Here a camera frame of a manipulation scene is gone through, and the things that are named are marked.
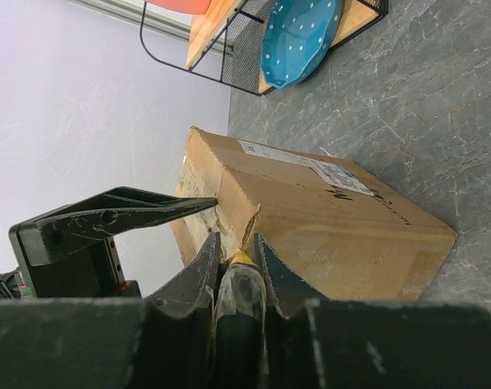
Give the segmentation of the yellow utility knife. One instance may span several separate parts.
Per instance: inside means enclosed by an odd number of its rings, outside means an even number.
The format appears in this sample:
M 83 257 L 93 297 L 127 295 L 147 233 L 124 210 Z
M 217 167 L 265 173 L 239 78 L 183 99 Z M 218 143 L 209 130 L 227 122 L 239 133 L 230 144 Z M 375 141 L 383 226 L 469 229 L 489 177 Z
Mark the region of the yellow utility knife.
M 228 259 L 212 328 L 210 388 L 256 388 L 263 363 L 267 289 L 259 266 L 243 250 Z

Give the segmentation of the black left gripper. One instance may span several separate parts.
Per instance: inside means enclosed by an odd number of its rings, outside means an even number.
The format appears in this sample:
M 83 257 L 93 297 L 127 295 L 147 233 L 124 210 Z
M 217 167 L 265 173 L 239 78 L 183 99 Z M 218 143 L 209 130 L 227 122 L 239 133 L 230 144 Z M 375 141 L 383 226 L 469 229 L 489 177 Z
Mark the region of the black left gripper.
M 0 273 L 0 299 L 140 297 L 138 282 L 124 276 L 114 236 L 216 205 L 213 197 L 120 186 L 25 220 L 9 230 L 18 267 Z

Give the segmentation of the brown cardboard express box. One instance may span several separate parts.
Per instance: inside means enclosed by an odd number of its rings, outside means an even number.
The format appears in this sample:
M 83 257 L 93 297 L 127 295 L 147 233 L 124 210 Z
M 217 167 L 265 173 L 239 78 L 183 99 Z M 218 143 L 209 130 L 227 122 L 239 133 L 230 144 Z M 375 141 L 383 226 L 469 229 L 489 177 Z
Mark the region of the brown cardboard express box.
M 285 151 L 192 127 L 178 197 L 216 207 L 171 224 L 184 264 L 211 232 L 224 257 L 262 234 L 327 297 L 415 301 L 450 253 L 456 232 L 350 160 Z

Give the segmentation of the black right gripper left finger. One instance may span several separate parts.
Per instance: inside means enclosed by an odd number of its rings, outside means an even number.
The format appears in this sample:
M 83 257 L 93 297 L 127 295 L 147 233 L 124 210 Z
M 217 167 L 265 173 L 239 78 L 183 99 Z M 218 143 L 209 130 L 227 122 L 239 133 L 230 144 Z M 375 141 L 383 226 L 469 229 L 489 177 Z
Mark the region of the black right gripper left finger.
M 147 298 L 142 371 L 150 388 L 205 388 L 220 234 L 210 233 L 194 260 Z

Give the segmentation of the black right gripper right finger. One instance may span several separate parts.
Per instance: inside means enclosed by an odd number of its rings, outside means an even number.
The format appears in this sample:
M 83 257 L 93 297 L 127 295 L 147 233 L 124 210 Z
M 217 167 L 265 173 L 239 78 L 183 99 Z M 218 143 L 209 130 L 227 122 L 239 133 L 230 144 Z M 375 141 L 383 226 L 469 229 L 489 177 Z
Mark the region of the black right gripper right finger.
M 254 259 L 267 289 L 266 349 L 271 388 L 320 388 L 319 345 L 314 315 L 305 306 L 324 296 L 294 272 L 261 233 Z

